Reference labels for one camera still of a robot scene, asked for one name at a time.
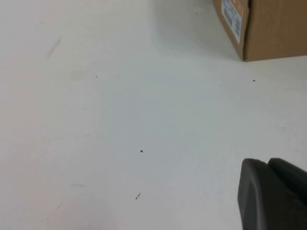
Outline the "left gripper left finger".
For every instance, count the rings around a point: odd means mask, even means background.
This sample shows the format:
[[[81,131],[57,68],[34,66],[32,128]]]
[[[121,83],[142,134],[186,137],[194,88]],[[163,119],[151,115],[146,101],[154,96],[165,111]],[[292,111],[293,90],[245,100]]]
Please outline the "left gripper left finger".
[[[238,206],[245,230],[305,230],[307,210],[270,211],[267,209],[267,163],[244,159],[238,186]]]

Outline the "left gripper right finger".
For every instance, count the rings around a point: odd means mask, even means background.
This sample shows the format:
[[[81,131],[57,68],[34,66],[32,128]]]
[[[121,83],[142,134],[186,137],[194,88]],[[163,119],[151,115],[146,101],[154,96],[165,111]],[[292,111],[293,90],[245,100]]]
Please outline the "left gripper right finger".
[[[267,166],[267,209],[306,211],[307,172],[281,158],[271,158]]]

